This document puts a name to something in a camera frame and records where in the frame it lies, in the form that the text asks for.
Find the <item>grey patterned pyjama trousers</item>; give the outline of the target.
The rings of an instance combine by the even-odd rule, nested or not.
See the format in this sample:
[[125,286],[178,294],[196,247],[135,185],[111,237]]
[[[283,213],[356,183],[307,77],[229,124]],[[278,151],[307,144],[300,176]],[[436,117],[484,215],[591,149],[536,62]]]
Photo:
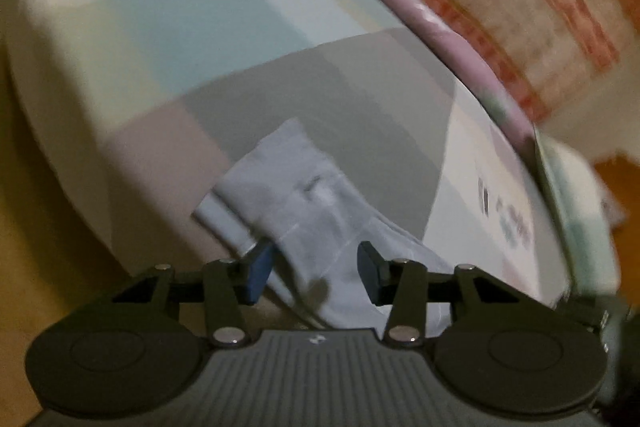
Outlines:
[[390,310],[372,305],[357,269],[358,246],[407,258],[432,272],[452,267],[386,219],[299,121],[262,138],[209,191],[193,217],[245,256],[258,239],[278,247],[269,287],[304,320],[332,329],[383,332]]

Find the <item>checked pastel pillow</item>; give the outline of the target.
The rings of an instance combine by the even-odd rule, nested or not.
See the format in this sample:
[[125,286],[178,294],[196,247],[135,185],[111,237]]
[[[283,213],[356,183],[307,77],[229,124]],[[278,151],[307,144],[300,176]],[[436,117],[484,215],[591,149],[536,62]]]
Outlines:
[[616,294],[620,264],[599,177],[566,144],[541,132],[535,143],[542,192],[558,229],[572,291],[585,296]]

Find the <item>wooden headboard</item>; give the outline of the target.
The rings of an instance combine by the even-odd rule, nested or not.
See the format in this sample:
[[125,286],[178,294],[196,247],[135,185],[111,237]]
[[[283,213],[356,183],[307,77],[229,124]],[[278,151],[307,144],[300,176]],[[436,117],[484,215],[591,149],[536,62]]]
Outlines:
[[616,152],[593,165],[601,184],[602,205],[610,227],[639,223],[639,160]]

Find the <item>purple floral rolled quilt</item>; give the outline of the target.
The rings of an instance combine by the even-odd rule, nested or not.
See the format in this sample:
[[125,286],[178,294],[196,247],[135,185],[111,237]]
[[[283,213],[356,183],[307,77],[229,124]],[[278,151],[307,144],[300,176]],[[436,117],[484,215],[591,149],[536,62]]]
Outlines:
[[380,0],[480,101],[527,163],[535,161],[535,126],[485,60],[422,0]]

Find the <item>patchwork pastel bed sheet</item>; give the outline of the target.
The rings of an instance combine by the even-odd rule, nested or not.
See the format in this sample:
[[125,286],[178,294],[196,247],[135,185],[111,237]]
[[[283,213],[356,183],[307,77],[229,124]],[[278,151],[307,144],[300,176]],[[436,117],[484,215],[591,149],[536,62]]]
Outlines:
[[224,256],[195,208],[296,120],[452,269],[549,305],[570,286],[527,166],[379,0],[1,0],[1,31],[39,147],[130,272]]

